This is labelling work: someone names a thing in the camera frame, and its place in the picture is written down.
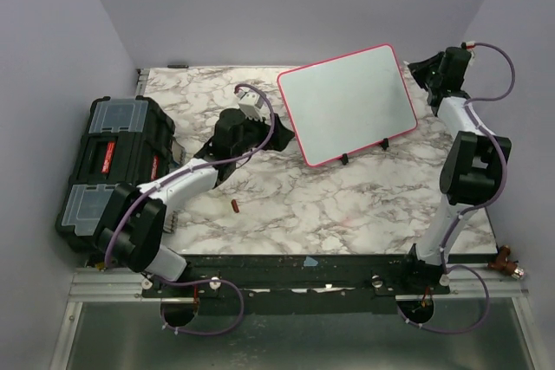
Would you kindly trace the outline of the whiteboard with pink frame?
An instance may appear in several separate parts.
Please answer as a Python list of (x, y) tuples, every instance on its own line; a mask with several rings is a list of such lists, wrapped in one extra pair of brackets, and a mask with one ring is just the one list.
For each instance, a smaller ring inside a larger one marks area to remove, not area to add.
[(395, 50), (387, 43), (286, 70), (277, 86), (311, 167), (418, 126)]

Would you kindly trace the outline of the dark red marker cap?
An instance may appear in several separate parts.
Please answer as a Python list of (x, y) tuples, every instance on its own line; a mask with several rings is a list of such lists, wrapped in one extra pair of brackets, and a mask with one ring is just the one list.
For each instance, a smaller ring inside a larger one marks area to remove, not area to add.
[(237, 202), (237, 200), (236, 200), (236, 199), (233, 199), (233, 200), (231, 201), (231, 204), (232, 204), (232, 209), (233, 209), (233, 211), (234, 211), (235, 213), (240, 213), (240, 209), (239, 209), (239, 207), (238, 207), (238, 202)]

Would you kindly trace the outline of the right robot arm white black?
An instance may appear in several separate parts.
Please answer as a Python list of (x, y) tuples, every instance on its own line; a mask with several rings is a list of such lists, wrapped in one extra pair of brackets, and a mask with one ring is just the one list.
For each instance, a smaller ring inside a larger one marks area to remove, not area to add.
[[(463, 90), (467, 68), (478, 47), (500, 53), (508, 64), (510, 83), (500, 96), (479, 99)], [(424, 236), (408, 253), (408, 267), (398, 275), (401, 287), (416, 294), (430, 284), (430, 275), (448, 272), (450, 250), (467, 221), (476, 211), (495, 202), (505, 188), (512, 142), (487, 127), (473, 104), (506, 98), (514, 88), (516, 72), (509, 55), (487, 42), (448, 47), (427, 60), (409, 63), (408, 70), (428, 93), (433, 115), (445, 124), (453, 138), (440, 173), (438, 210)]]

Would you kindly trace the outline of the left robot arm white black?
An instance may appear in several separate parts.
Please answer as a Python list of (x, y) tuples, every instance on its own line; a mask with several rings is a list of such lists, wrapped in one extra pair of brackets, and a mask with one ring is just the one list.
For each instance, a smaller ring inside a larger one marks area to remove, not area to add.
[(223, 184), (241, 159), (258, 151), (282, 152), (294, 137), (276, 114), (265, 122), (237, 108), (222, 111), (212, 137), (184, 166), (149, 183), (115, 187), (96, 226), (94, 247), (107, 266), (156, 275), (171, 295), (185, 295), (193, 277), (186, 259), (161, 242), (166, 220), (187, 200)]

